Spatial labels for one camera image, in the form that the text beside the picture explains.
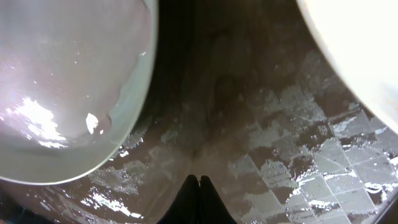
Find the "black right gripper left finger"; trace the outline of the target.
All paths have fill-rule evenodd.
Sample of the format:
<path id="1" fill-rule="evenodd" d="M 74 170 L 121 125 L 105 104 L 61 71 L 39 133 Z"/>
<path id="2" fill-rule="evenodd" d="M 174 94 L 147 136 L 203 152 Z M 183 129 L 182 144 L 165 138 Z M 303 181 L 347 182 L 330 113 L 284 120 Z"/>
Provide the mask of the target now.
<path id="1" fill-rule="evenodd" d="M 199 183 L 195 175 L 188 175 L 165 215 L 158 224 L 198 223 Z"/>

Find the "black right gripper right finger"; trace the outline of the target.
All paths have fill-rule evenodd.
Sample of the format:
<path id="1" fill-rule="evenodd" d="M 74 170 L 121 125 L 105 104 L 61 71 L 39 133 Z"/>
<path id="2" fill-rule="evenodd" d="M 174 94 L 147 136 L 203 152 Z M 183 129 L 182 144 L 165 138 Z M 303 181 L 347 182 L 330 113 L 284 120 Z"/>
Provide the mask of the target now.
<path id="1" fill-rule="evenodd" d="M 202 224 L 236 224 L 208 176 L 200 179 L 200 218 Z"/>

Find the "grey-white plate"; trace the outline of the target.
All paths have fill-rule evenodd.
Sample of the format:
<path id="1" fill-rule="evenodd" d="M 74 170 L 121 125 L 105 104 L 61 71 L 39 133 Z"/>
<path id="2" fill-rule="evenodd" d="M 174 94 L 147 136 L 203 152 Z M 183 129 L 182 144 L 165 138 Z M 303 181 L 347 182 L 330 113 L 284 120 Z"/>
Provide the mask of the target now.
<path id="1" fill-rule="evenodd" d="M 151 0 L 1 1 L 1 178 L 79 179 L 142 111 L 157 48 Z"/>

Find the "cream plate with red stain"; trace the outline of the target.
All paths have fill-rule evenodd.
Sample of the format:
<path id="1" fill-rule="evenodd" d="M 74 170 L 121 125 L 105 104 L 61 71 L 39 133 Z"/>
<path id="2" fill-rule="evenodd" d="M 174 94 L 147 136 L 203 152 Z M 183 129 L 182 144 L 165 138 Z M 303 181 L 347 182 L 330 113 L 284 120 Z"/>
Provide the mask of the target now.
<path id="1" fill-rule="evenodd" d="M 297 0 L 297 5 L 345 85 L 397 131 L 397 0 Z"/>

